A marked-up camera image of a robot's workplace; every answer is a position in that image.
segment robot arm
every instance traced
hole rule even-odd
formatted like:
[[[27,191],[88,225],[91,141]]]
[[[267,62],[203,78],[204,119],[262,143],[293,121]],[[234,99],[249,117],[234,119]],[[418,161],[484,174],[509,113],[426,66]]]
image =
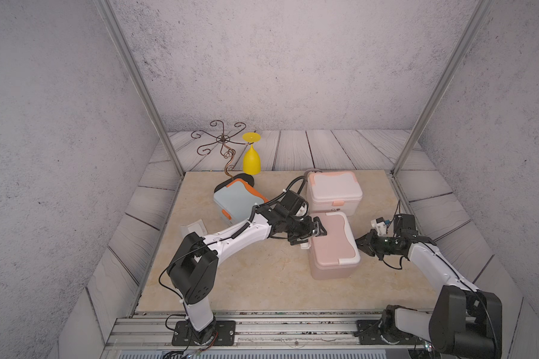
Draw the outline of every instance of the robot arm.
[[[214,286],[217,267],[241,249],[276,233],[286,232],[285,239],[291,245],[326,235],[319,217],[312,219],[307,211],[308,203],[288,189],[276,199],[254,206],[250,218],[235,226],[204,237],[190,233],[182,240],[166,272],[181,292],[197,343],[206,343],[216,324],[208,294]]]
[[[308,203],[289,190],[292,183],[280,196],[259,207],[254,206],[248,220],[205,237],[190,233],[182,240],[166,272],[181,292],[197,344],[207,343],[213,337],[216,319],[208,294],[219,264],[248,245],[276,233],[286,232],[285,239],[291,245],[327,234],[318,217],[312,219],[306,214]],[[430,238],[419,235],[412,215],[396,215],[393,223],[393,237],[379,237],[372,230],[356,240],[358,248],[380,260],[384,255],[406,257],[417,265],[440,294],[432,314],[388,305],[379,326],[382,338],[395,344],[413,334],[430,341],[440,353],[499,359],[499,298],[480,291],[454,269]],[[467,314],[474,319],[467,321]]]
[[[379,237],[375,230],[356,240],[358,248],[383,260],[402,255],[419,268],[439,291],[432,314],[388,305],[379,326],[381,337],[398,343],[408,333],[428,342],[440,353],[467,358],[501,357],[501,301],[467,280],[445,259],[429,237],[418,234],[415,218],[394,217],[394,236]],[[467,321],[467,316],[474,318]]]

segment gray textured wall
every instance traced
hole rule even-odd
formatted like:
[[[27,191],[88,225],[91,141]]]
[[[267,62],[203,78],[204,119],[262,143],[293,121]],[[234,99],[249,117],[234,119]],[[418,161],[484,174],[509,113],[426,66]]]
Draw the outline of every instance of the gray textured wall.
[[[157,141],[91,0],[0,1],[0,357],[48,355]]]
[[[168,131],[410,129],[475,0],[112,0]]]
[[[498,0],[421,144],[539,315],[539,0]]]

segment wooden plank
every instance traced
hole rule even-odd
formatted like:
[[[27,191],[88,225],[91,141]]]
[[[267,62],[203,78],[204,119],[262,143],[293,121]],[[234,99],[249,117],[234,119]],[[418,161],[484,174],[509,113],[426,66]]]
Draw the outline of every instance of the wooden plank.
[[[108,247],[114,251],[136,281],[141,283],[159,237],[160,231],[124,215]]]
[[[410,201],[453,192],[438,171],[400,171],[397,180]]]
[[[104,341],[107,341],[116,318],[123,318],[128,314],[136,298],[138,285],[108,248],[93,271],[87,288],[102,336]]]
[[[330,130],[306,132],[311,156],[319,169],[355,169],[355,166]]]
[[[377,147],[391,162],[395,163],[403,150],[409,133],[404,130],[358,130],[367,140]],[[416,144],[414,151],[409,154],[403,169],[435,169],[435,166]]]
[[[190,134],[190,131],[168,132],[169,140],[172,142],[173,149],[177,151],[190,143],[190,141],[194,140]],[[160,161],[169,161],[169,157],[168,153],[165,152],[164,144],[161,141],[158,141],[158,145],[156,145],[156,149],[150,158],[150,163]]]
[[[88,293],[83,289],[58,337],[60,358],[98,358],[105,343]]]
[[[275,161],[275,153],[278,150],[279,131],[261,131],[258,132],[261,135],[261,139],[253,144],[253,148],[260,155],[261,170],[271,171],[273,169],[273,162]],[[240,157],[236,164],[236,171],[242,171],[244,169],[244,156]]]
[[[173,166],[172,161],[154,162],[146,166],[146,170],[138,185],[143,187],[176,190],[180,182],[180,175]]]
[[[497,257],[493,257],[487,267],[485,267],[481,276],[475,281],[475,285],[482,291],[495,293],[503,304],[503,341],[501,344],[503,351],[501,357],[506,358],[509,353],[511,340],[513,339],[513,333],[517,326],[517,317],[521,308],[523,295]]]
[[[433,162],[423,151],[411,151],[402,169],[435,170]]]
[[[377,147],[391,162],[397,161],[409,134],[404,130],[358,130],[373,146]]]
[[[313,168],[305,131],[281,131],[274,171],[297,171]]]
[[[493,255],[473,222],[447,234],[437,241],[437,246],[455,269],[472,282]]]
[[[126,213],[161,229],[168,215],[175,191],[136,187]]]
[[[356,169],[393,168],[393,163],[359,132],[355,130],[334,130],[332,132]]]
[[[222,134],[221,131],[213,131],[210,133],[214,136],[219,136],[220,134]],[[200,149],[200,153],[207,153],[207,149],[213,151],[213,148],[218,145],[214,137],[204,133],[199,139],[194,139],[190,141],[187,145],[176,151],[176,154],[178,155],[178,159],[180,160],[181,166],[184,168],[184,171],[191,171],[200,161],[207,157],[198,154],[196,151],[200,146],[208,144],[211,145],[202,147]]]
[[[437,240],[469,221],[469,215],[453,194],[411,202],[424,235]]]
[[[236,155],[239,156],[244,151],[244,145],[230,144],[230,147],[236,150]],[[224,158],[222,153],[227,149],[222,147],[222,144],[217,144],[211,153],[204,156],[202,160],[191,169],[191,171],[223,171],[223,168],[228,163],[229,158]]]
[[[517,321],[509,359],[539,359],[539,318],[525,300]]]

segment pink storage box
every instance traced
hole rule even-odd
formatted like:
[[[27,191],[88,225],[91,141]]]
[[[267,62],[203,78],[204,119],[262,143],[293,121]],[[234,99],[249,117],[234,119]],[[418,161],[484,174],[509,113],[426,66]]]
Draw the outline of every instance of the pink storage box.
[[[311,212],[345,212],[353,215],[363,197],[358,179],[351,171],[318,172],[308,176]]]
[[[314,279],[349,277],[361,257],[344,212],[314,213],[320,218],[328,235],[309,239],[309,267]]]

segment aluminum frame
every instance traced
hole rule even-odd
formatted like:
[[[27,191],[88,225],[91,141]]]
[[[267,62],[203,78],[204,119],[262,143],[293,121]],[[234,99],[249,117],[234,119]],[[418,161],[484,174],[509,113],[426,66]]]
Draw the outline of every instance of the aluminum frame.
[[[164,124],[160,118],[158,109],[156,108],[156,105],[152,101],[150,92],[148,91],[148,88],[146,87],[144,79],[142,78],[142,75],[140,74],[140,70],[138,69],[136,62],[134,61],[134,57],[131,54],[130,48],[128,47],[128,43],[126,42],[126,39],[123,36],[122,29],[120,28],[118,24],[118,20],[115,17],[115,13],[112,10],[110,3],[108,2],[108,0],[93,0],[93,1],[94,1],[94,4],[96,4],[96,7],[98,8],[98,12],[100,12],[101,17],[104,20],[104,23],[106,24],[106,28],[108,29],[108,32],[110,33],[110,37],[114,41],[114,45],[116,49],[118,50],[118,53],[120,57],[122,58],[122,61],[124,65],[126,66],[128,73],[130,74],[131,80],[134,83],[136,90],[138,91],[138,95],[140,95],[140,98],[142,99],[142,102],[144,103],[144,107],[146,108],[146,111],[148,112],[150,121],[154,125],[154,128],[156,129],[156,132],[158,133],[160,140],[164,144],[164,148],[166,150],[166,153],[168,154],[168,157],[170,158],[170,160],[172,160],[173,165],[176,168],[176,171],[178,171],[180,176],[183,176],[184,169],[181,166],[181,162],[178,159],[178,156],[176,155],[176,151],[174,150],[172,146],[172,142],[169,140],[168,133],[166,132],[164,128]]]
[[[381,312],[217,312],[220,320],[235,320],[235,343],[216,349],[398,349],[414,345],[360,345],[356,320],[378,320]],[[118,319],[105,351],[131,349],[174,350],[173,333],[164,323],[167,314],[135,315]],[[170,327],[184,320],[172,317]]]
[[[405,141],[405,146],[403,146],[403,150],[401,151],[401,154],[399,154],[399,157],[395,162],[395,166],[391,170],[391,173],[394,176],[397,176],[397,174],[401,171],[403,165],[405,164],[405,161],[407,161],[409,154],[417,143],[417,140],[419,140],[419,138],[421,137],[421,133],[423,133],[425,126],[427,126],[427,123],[431,119],[433,111],[435,111],[435,108],[437,108],[439,101],[445,94],[447,87],[449,86],[451,80],[453,79],[453,76],[455,75],[455,71],[465,57],[465,54],[467,54],[471,43],[477,35],[477,32],[479,32],[481,25],[483,25],[483,23],[485,22],[487,15],[491,10],[491,6],[494,2],[495,0],[480,0],[475,7],[473,15],[469,19],[469,22],[467,23],[463,34],[461,34],[461,37],[459,38],[456,46],[453,48],[453,51],[449,56],[449,59],[447,60],[446,66],[443,69],[441,76],[439,77],[439,81],[435,85],[435,88],[433,89],[431,96],[427,100],[423,111],[421,111],[421,114],[417,118],[415,125],[411,129],[409,137],[407,141]]]

